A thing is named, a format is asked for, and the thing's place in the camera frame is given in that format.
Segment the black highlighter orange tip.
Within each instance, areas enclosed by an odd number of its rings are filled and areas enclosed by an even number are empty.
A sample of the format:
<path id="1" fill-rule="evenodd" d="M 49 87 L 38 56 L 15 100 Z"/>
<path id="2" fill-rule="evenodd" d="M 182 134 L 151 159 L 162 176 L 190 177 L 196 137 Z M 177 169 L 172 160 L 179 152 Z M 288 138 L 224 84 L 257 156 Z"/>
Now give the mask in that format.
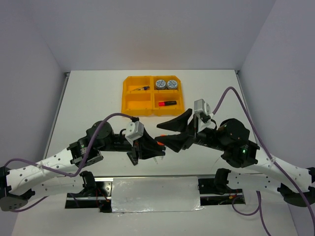
<path id="1" fill-rule="evenodd" d="M 165 146 L 165 144 L 163 143 L 165 136 L 166 136 L 165 134 L 161 134 L 161 135 L 155 137 L 155 140 L 156 140 L 158 145 Z"/>

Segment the black highlighter pink tip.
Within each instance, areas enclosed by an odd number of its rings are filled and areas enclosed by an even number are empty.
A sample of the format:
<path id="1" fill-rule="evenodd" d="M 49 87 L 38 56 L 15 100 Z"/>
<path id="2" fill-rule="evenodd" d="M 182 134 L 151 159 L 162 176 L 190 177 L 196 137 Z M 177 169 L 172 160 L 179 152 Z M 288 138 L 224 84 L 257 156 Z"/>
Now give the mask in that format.
<path id="1" fill-rule="evenodd" d="M 164 107 L 164 106 L 173 106 L 173 105 L 177 105 L 177 101 L 162 101 L 162 102 L 158 102 L 158 106 L 159 107 Z"/>

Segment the round blue-white tin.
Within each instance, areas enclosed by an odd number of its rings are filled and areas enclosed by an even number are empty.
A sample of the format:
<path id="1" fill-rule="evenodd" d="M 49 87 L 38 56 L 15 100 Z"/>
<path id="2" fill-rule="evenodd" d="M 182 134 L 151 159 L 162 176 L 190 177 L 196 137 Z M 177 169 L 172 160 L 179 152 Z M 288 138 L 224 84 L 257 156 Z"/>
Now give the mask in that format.
<path id="1" fill-rule="evenodd" d="M 157 90 L 164 90 L 164 89 L 166 89 L 166 81 L 163 80 L 163 79 L 156 80 L 155 88 Z"/>
<path id="2" fill-rule="evenodd" d="M 169 80 L 166 84 L 167 89 L 169 90 L 177 90 L 178 89 L 178 82 L 176 80 Z"/>

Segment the small glue bottle blue cap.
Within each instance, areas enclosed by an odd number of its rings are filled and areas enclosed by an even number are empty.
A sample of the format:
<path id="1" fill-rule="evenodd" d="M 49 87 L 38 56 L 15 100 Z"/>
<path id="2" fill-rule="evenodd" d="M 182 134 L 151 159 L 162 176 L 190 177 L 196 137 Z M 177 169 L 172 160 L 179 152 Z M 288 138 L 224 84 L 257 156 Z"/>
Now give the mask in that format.
<path id="1" fill-rule="evenodd" d="M 135 89 L 132 89 L 131 91 L 147 91 L 150 89 L 150 86 L 143 86 L 143 87 L 139 87 L 139 88 L 135 88 Z"/>

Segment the black highlighter blue tip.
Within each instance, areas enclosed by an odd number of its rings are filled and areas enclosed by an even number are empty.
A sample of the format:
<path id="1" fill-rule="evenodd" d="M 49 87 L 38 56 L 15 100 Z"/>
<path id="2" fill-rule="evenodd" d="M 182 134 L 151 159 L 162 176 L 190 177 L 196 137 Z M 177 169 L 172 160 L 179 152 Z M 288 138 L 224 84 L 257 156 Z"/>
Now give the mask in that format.
<path id="1" fill-rule="evenodd" d="M 128 152 L 127 155 L 129 157 L 130 161 L 132 162 L 133 166 L 136 166 L 138 164 L 138 160 L 139 160 L 138 156 L 132 152 Z"/>

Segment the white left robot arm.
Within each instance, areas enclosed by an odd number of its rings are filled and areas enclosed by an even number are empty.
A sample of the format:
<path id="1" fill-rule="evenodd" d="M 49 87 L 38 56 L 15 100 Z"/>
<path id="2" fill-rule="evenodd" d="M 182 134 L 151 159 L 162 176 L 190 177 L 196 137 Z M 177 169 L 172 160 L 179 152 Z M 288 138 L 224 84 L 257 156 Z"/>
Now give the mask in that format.
<path id="1" fill-rule="evenodd" d="M 64 192 L 93 195 L 98 191 L 95 177 L 84 168 L 102 161 L 103 151 L 125 152 L 133 165 L 165 155 L 165 147 L 138 120 L 129 122 L 119 134 L 109 122 L 98 121 L 85 137 L 49 158 L 19 169 L 1 167 L 1 210 L 19 212 L 29 201 Z"/>

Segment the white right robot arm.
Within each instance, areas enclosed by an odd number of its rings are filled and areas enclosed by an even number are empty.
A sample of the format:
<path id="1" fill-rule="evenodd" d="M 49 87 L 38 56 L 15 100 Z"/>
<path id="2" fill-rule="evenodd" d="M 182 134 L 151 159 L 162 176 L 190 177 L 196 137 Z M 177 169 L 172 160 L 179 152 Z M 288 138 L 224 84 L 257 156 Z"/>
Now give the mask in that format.
<path id="1" fill-rule="evenodd" d="M 174 131 L 174 135 L 156 137 L 174 152 L 199 145 L 222 152 L 220 156 L 235 169 L 249 169 L 254 174 L 241 174 L 227 168 L 219 168 L 214 187 L 220 193 L 243 189 L 265 191 L 293 206 L 306 207 L 315 202 L 315 169 L 299 168 L 268 154 L 249 139 L 250 131 L 235 118 L 223 121 L 219 126 L 206 127 L 212 121 L 205 115 L 193 114 L 191 109 L 163 123 L 157 128 Z"/>

